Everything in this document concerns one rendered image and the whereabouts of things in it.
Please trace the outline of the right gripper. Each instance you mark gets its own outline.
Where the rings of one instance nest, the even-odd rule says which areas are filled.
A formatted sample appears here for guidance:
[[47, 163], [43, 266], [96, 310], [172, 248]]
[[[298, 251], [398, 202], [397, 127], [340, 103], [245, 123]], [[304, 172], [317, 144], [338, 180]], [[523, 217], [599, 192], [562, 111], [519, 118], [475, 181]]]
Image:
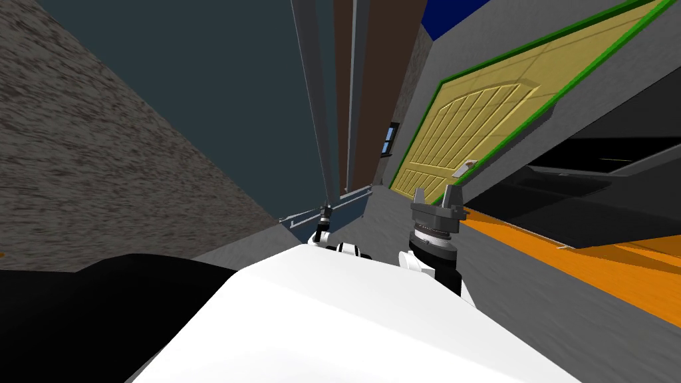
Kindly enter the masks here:
[[434, 231], [458, 233], [460, 222], [470, 214], [463, 204], [462, 186], [452, 184], [446, 186], [441, 206], [426, 205], [424, 189], [416, 188], [410, 209], [417, 224]]

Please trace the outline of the small blue window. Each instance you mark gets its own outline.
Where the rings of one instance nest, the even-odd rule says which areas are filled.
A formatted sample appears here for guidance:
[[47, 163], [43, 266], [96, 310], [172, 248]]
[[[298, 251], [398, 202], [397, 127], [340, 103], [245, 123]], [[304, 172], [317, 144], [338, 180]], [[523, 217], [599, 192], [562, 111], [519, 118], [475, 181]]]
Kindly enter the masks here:
[[381, 158], [389, 157], [392, 155], [392, 147], [395, 141], [398, 128], [399, 124], [397, 122], [391, 122], [386, 135], [386, 139], [384, 141], [384, 144], [382, 145]]

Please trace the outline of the yellow panelled door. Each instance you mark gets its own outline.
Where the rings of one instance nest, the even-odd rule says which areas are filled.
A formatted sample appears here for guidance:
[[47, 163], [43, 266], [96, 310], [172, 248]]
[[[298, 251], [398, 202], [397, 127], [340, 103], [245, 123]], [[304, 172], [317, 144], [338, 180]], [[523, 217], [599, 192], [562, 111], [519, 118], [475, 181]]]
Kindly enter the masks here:
[[[626, 0], [441, 80], [390, 189], [438, 202], [675, 2]], [[466, 160], [477, 164], [452, 177]]]

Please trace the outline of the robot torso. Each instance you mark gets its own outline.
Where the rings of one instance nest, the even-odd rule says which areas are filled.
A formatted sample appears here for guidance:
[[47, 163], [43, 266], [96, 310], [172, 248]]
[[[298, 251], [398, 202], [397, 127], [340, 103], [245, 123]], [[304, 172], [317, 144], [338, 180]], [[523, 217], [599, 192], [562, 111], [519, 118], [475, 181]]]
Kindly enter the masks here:
[[580, 383], [449, 290], [397, 266], [298, 245], [231, 276], [126, 383]]

